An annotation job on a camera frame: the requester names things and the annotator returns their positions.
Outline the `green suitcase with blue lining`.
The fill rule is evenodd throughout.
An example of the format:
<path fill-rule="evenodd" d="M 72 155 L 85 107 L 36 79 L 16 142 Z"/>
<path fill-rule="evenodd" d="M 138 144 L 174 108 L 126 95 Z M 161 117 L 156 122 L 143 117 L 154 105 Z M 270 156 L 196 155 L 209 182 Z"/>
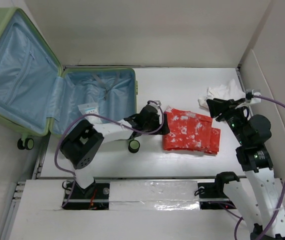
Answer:
<path fill-rule="evenodd" d="M 132 68 L 63 68 L 21 8 L 0 7 L 0 124 L 20 134 L 20 150 L 35 136 L 61 135 L 82 104 L 115 121 L 133 115 L 137 94 Z"/>

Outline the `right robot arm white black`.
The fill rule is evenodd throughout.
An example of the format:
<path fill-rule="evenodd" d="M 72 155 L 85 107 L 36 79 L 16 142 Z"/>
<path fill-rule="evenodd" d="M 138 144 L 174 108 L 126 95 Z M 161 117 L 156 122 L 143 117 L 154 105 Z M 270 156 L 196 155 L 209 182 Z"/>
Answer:
<path fill-rule="evenodd" d="M 210 116 L 226 122 L 239 142 L 236 157 L 248 179 L 256 202 L 244 190 L 240 178 L 232 171 L 216 175 L 213 190 L 220 197 L 227 196 L 241 214 L 250 239 L 285 240 L 285 190 L 277 190 L 272 158 L 265 146 L 272 136 L 271 122 L 261 114 L 251 117 L 244 111 L 249 102 L 239 100 L 208 99 Z"/>

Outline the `white blue plastic packet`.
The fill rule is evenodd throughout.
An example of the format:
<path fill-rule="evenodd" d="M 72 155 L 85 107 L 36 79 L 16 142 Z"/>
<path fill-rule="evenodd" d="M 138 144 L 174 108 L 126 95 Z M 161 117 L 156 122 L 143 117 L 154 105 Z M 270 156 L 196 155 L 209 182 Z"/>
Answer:
<path fill-rule="evenodd" d="M 82 115 L 87 115 L 85 118 L 91 123 L 91 124 L 102 124 L 102 120 L 94 115 L 99 115 L 99 105 L 96 102 L 92 103 L 84 103 L 78 105 L 78 109 L 81 112 Z"/>

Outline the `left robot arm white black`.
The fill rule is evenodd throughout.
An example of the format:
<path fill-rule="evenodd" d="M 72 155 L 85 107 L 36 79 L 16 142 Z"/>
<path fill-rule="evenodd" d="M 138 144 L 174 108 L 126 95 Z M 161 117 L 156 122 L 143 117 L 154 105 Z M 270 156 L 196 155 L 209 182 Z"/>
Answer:
<path fill-rule="evenodd" d="M 73 166 L 74 181 L 72 189 L 82 198 L 94 194 L 96 181 L 89 174 L 89 164 L 93 161 L 101 145 L 114 141 L 127 141 L 128 151 L 135 154 L 140 149 L 136 138 L 142 135 L 162 135 L 170 133 L 167 113 L 155 101 L 149 101 L 139 113 L 120 121 L 108 120 L 107 123 L 93 124 L 87 119 L 69 127 L 62 139 L 59 150 Z"/>

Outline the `red white patterned cloth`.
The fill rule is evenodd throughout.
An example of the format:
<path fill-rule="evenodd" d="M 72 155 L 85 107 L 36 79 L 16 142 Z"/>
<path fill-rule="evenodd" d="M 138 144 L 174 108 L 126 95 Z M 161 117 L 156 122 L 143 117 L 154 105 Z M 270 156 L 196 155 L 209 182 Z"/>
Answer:
<path fill-rule="evenodd" d="M 221 130 L 212 127 L 207 115 L 168 106 L 165 110 L 170 133 L 162 138 L 165 151 L 198 151 L 217 155 L 220 150 Z"/>

